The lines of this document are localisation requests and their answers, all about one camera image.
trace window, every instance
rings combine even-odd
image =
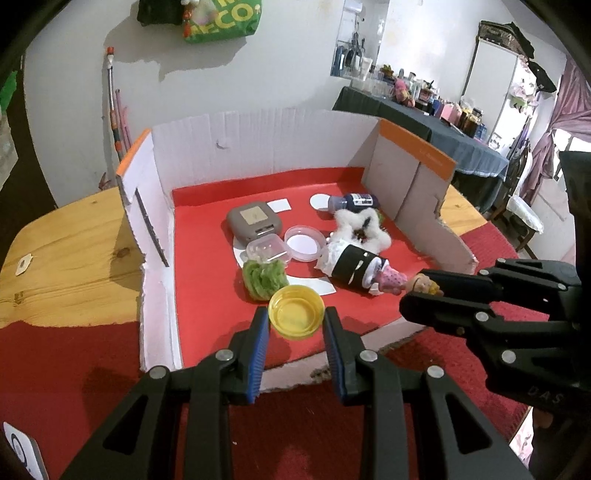
[[[574,137],[568,132],[557,128],[554,135],[554,179],[562,178],[562,167],[560,166],[559,152],[568,152],[570,150],[577,152],[591,152],[591,143],[584,142],[580,138]]]

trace green shopping bag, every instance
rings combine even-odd
[[[262,0],[213,0],[215,21],[197,25],[190,13],[183,17],[183,36],[189,43],[247,37],[256,32],[262,13]]]

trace white chair seat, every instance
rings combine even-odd
[[[528,227],[538,233],[544,233],[544,224],[535,214],[532,208],[527,205],[523,198],[512,195],[507,202],[507,210],[517,215]]]

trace bottle label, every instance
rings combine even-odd
[[[371,207],[374,205],[374,199],[369,193],[352,193],[353,205],[356,207]]]

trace small bottle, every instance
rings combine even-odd
[[[344,197],[331,196],[329,198],[330,213],[342,209],[358,213],[366,208],[379,208],[379,202],[375,195],[370,193],[348,193]]]

